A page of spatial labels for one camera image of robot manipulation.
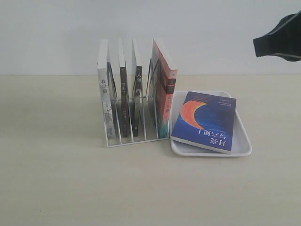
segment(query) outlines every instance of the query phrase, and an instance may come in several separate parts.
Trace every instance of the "white plastic tray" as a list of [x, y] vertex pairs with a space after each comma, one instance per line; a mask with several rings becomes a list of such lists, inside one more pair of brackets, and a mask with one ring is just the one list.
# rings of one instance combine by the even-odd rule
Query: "white plastic tray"
[[[171, 106], [171, 114], [169, 118], [170, 134], [173, 131], [174, 124], [178, 118], [181, 107], [184, 103], [188, 91], [175, 91]], [[212, 94], [222, 97], [230, 97], [230, 95], [223, 91], [195, 91], [199, 93]], [[223, 154], [215, 151], [210, 151], [204, 148], [195, 147], [192, 145], [184, 144], [174, 140], [170, 140], [172, 150], [183, 156], [208, 156], [208, 157], [240, 157], [249, 155], [252, 152], [252, 146], [247, 136], [243, 123], [240, 120], [238, 112], [234, 119], [234, 131], [232, 140], [231, 154]]]

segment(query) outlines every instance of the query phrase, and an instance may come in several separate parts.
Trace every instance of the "standing book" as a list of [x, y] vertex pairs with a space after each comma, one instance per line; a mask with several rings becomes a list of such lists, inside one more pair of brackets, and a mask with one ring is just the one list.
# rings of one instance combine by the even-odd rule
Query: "standing book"
[[236, 99], [188, 92], [171, 139], [231, 154]]
[[128, 136], [129, 112], [128, 112], [128, 89], [127, 89], [127, 67], [123, 54], [122, 39], [118, 40], [118, 57], [120, 69], [120, 93], [121, 93], [121, 130], [123, 137]]
[[140, 98], [141, 98], [141, 80], [142, 80], [142, 63], [138, 51], [136, 39], [132, 40], [132, 103], [131, 103], [131, 117], [133, 136], [138, 136], [139, 126], [139, 111], [140, 111]]
[[153, 120], [157, 119], [158, 138], [165, 138], [178, 69], [161, 39], [153, 40], [151, 62], [148, 105]]
[[108, 68], [107, 64], [110, 61], [108, 50], [108, 40], [101, 40], [97, 61], [97, 73], [100, 88], [100, 96], [103, 104], [103, 114], [105, 119], [105, 128], [108, 139], [115, 139], [115, 128], [113, 120], [113, 111], [111, 105]]

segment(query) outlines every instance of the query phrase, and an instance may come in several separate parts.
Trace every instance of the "tray rim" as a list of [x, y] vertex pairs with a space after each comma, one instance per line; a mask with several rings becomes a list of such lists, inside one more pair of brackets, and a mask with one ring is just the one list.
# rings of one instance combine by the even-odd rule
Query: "tray rim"
[[[220, 92], [220, 93], [224, 93], [226, 96], [228, 97], [231, 97], [231, 95], [228, 93], [228, 92], [225, 92], [225, 91], [222, 91], [222, 90], [201, 90], [201, 91], [195, 91], [195, 90], [177, 90], [177, 91], [174, 91], [174, 94], [175, 93], [180, 93], [180, 92], [198, 92], [198, 93], [217, 93], [217, 92]], [[240, 119], [240, 116], [238, 114], [238, 111], [237, 109], [235, 110], [235, 115], [237, 117], [237, 120], [239, 122], [239, 125], [244, 133], [244, 136], [247, 140], [247, 143], [249, 145], [249, 150], [245, 153], [233, 153], [233, 154], [225, 154], [225, 153], [184, 153], [184, 152], [179, 152], [175, 147], [177, 146], [176, 145], [176, 142], [172, 139], [170, 139], [170, 145], [171, 145], [171, 148], [173, 150], [173, 152], [175, 152], [176, 154], [180, 155], [180, 156], [192, 156], [192, 157], [242, 157], [242, 156], [248, 156], [252, 153], [252, 145], [251, 145], [251, 142], [250, 142], [250, 139], [248, 137], [248, 134], [245, 130], [245, 127]], [[170, 114], [169, 116], [169, 130], [170, 130], [170, 133], [172, 131], [172, 114]]]

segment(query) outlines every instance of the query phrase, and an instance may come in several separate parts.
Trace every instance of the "beige table surface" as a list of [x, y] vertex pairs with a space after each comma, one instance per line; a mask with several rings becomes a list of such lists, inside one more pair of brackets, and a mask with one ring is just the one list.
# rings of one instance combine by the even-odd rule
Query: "beige table surface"
[[283, 226], [301, 222], [301, 76], [183, 76], [223, 90], [253, 146], [187, 158], [169, 140], [104, 148], [96, 76], [0, 77], [0, 225]]

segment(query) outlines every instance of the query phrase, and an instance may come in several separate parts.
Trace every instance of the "orange crescent moon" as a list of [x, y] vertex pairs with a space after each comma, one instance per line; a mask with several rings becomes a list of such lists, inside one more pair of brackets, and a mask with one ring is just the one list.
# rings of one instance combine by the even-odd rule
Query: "orange crescent moon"
[[206, 105], [204, 102], [198, 102], [194, 100], [190, 100], [183, 104], [182, 109], [181, 109], [181, 117], [184, 119], [185, 122], [187, 122], [189, 125], [197, 128], [197, 129], [204, 129], [201, 127], [197, 121], [194, 118], [194, 113], [195, 111], [203, 106]]

